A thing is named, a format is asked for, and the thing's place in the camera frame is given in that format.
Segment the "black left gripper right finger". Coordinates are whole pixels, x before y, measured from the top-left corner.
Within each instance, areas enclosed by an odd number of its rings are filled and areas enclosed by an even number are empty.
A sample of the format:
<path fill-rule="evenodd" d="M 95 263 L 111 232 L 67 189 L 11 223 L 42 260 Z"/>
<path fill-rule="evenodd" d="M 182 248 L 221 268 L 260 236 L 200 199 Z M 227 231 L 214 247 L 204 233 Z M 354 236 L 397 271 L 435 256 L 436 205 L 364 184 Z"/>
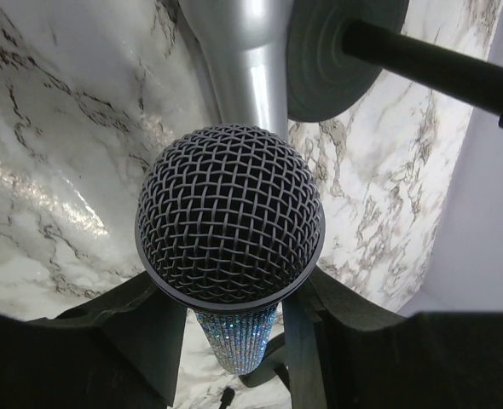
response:
<path fill-rule="evenodd" d="M 405 318 L 316 269 L 283 314 L 295 408 L 503 408 L 503 313 Z"/>

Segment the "rhinestone handheld microphone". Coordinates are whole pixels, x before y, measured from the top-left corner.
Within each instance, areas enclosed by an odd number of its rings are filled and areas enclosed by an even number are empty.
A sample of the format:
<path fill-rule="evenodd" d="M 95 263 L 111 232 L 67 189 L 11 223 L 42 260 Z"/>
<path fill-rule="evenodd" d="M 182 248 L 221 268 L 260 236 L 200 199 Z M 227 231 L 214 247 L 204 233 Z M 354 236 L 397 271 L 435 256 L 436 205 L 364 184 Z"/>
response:
<path fill-rule="evenodd" d="M 220 366 L 257 369 L 279 303 L 310 276 L 326 231 L 302 156 L 257 126 L 219 124 L 172 142 L 142 184 L 138 255 L 194 311 Z"/>

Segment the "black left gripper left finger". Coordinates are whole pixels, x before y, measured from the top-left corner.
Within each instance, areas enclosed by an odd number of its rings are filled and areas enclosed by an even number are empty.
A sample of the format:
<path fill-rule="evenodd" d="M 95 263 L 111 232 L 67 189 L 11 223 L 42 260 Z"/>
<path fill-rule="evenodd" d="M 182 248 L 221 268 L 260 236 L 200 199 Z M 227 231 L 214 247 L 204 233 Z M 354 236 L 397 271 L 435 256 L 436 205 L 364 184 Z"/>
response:
<path fill-rule="evenodd" d="M 169 408 L 185 320 L 148 287 L 54 320 L 0 314 L 0 408 Z"/>

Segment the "silver mesh condenser microphone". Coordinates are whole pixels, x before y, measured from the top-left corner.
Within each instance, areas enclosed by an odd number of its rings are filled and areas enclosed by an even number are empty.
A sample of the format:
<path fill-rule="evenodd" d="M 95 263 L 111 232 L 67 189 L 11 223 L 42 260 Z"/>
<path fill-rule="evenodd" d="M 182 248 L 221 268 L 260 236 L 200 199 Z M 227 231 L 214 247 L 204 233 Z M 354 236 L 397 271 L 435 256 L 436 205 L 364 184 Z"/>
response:
<path fill-rule="evenodd" d="M 286 44 L 292 1 L 187 0 L 226 124 L 256 125 L 288 139 Z"/>

